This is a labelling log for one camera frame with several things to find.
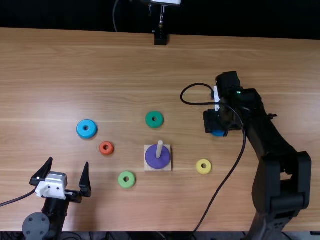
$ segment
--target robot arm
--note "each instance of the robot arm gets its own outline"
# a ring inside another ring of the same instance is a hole
[[[79,182],[80,191],[67,190],[67,175],[51,171],[52,163],[53,158],[50,157],[30,180],[30,185],[36,187],[37,196],[45,198],[45,203],[42,212],[35,212],[24,220],[22,231],[26,240],[58,240],[69,203],[80,204],[82,197],[91,197],[88,162]]]
[[[255,89],[240,86],[236,72],[219,75],[216,86],[221,102],[240,115],[259,160],[252,187],[256,215],[246,240],[278,239],[284,226],[309,205],[311,158],[286,142],[272,123],[276,115],[266,113]],[[237,118],[223,106],[205,111],[203,117],[206,132],[215,136],[239,129]],[[290,179],[281,180],[281,173]]]

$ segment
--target wood grain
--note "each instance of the wood grain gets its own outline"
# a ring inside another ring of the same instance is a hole
[[[315,40],[172,35],[154,46],[149,34],[0,29],[0,202],[29,192],[30,177],[48,157],[52,169],[78,189],[90,163],[92,198],[70,204],[65,231],[191,231],[216,188],[234,164],[242,134],[205,134],[208,107],[180,102],[183,88],[213,85],[223,72],[237,71],[244,88],[256,88],[279,132],[312,158],[311,200],[286,228],[320,229],[320,42]],[[189,101],[208,101],[197,87]],[[159,129],[145,116],[160,111]],[[92,140],[80,139],[83,119],[98,125]],[[170,144],[172,172],[145,172],[144,145]],[[99,145],[114,143],[113,155]],[[200,159],[212,163],[197,173]],[[255,215],[251,189],[258,166],[250,144],[211,207],[200,231],[247,231]],[[122,189],[123,171],[136,185]],[[31,196],[0,208],[0,231],[20,231],[44,200]]]

